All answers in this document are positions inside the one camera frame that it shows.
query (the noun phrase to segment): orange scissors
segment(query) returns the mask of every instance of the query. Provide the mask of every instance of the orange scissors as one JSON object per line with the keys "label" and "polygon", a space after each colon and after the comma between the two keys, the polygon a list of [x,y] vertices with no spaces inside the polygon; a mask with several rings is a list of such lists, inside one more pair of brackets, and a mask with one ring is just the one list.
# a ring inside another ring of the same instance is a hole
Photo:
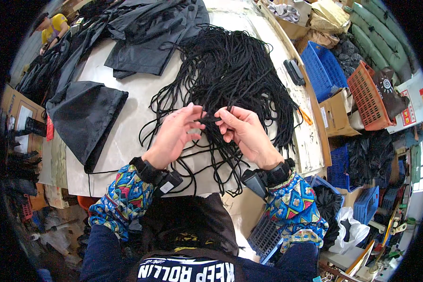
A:
{"label": "orange scissors", "polygon": [[299,107],[297,111],[298,111],[298,114],[302,115],[304,121],[307,122],[308,125],[313,124],[312,119],[301,109],[301,107]]}

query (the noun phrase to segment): bag with spiral logo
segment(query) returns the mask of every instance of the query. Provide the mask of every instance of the bag with spiral logo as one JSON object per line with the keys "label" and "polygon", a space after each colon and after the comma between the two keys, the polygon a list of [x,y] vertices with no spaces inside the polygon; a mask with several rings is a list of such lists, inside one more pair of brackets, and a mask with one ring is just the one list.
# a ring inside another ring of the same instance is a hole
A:
{"label": "bag with spiral logo", "polygon": [[373,82],[381,95],[388,118],[392,121],[395,116],[406,110],[410,100],[408,97],[402,97],[393,88],[392,77],[395,71],[391,66],[377,71],[373,76]]}

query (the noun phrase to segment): white table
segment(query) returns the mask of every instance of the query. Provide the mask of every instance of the white table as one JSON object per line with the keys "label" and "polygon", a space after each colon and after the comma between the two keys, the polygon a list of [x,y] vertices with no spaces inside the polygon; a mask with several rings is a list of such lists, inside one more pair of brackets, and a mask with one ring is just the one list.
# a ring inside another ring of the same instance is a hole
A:
{"label": "white table", "polygon": [[[314,120],[310,98],[302,86],[293,84],[288,76],[283,61],[291,59],[292,55],[283,45],[281,39],[276,34],[265,17],[262,16],[252,0],[204,0],[209,11],[210,22],[213,25],[221,26],[227,30],[246,30],[248,33],[267,43],[270,43],[274,50],[271,52],[271,59],[276,67],[277,74],[281,81],[290,89],[291,96],[301,106],[301,108]],[[125,79],[119,80],[113,77],[113,69],[104,66],[115,42],[111,39],[98,44],[91,52],[84,70],[79,77],[79,81],[90,80],[104,83],[105,86],[127,91],[129,98],[105,143],[99,161],[97,162],[95,172],[105,172],[117,170],[128,164],[135,156],[142,155],[147,148],[139,144],[138,134],[144,124],[153,120],[155,114],[148,108],[152,96],[171,83],[181,66],[180,54],[176,51],[169,61],[161,77],[152,74],[134,74]],[[295,115],[295,124],[299,117]],[[268,135],[273,138],[276,133],[276,127],[269,128]],[[297,127],[295,130],[294,141],[296,143],[296,155],[290,150],[290,157],[296,160],[297,170],[303,175],[310,175],[324,166],[323,155],[321,152],[321,143],[318,139],[317,128],[306,123]],[[206,138],[199,144],[207,144]],[[203,149],[193,148],[184,152],[190,154]],[[209,153],[195,155],[186,158],[193,172],[202,169],[211,164]],[[187,174],[179,166],[176,167],[181,174]],[[89,196],[88,175],[83,171],[83,165],[75,158],[73,153],[66,149],[66,171],[69,194]],[[228,176],[231,172],[228,166],[222,166],[221,175]],[[213,169],[210,167],[196,176],[198,183],[197,194],[206,194],[218,192],[218,185],[213,179]],[[92,196],[101,197],[105,192],[107,185],[113,181],[115,173],[90,175],[90,191]],[[189,183],[186,178],[182,185]],[[235,180],[229,181],[225,185],[226,190],[236,188]],[[175,194],[192,195],[194,187],[191,185],[182,193]]]}

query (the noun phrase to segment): paper sheet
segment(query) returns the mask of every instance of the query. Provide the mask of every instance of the paper sheet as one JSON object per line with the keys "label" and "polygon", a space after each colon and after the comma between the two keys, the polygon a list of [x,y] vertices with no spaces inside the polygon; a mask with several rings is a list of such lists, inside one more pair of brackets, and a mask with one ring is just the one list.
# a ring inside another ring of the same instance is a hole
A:
{"label": "paper sheet", "polygon": [[[17,118],[16,130],[23,130],[25,129],[25,123],[27,122],[27,117],[33,116],[33,111],[21,106],[20,113]],[[18,136],[16,137],[16,142],[19,142],[20,145],[15,147],[14,150],[21,153],[28,152],[28,135]]]}

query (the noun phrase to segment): black nylon bag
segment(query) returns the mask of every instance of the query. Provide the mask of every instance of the black nylon bag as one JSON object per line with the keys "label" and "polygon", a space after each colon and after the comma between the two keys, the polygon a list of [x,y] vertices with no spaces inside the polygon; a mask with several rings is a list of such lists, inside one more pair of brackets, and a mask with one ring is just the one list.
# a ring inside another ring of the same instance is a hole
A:
{"label": "black nylon bag", "polygon": [[47,101],[56,131],[85,173],[94,172],[106,139],[121,112],[128,92],[92,81],[71,82]]}

